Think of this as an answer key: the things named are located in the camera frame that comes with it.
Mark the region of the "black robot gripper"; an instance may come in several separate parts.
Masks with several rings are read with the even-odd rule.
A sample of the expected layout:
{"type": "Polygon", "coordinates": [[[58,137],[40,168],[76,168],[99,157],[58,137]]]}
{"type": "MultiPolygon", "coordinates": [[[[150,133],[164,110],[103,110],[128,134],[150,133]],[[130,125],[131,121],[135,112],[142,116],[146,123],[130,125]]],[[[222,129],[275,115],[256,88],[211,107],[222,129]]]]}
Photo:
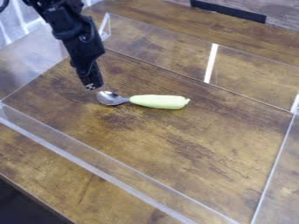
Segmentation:
{"type": "Polygon", "coordinates": [[[23,0],[51,26],[54,37],[60,40],[71,57],[79,79],[87,90],[104,86],[96,59],[106,53],[94,19],[82,14],[82,0],[23,0]]]}

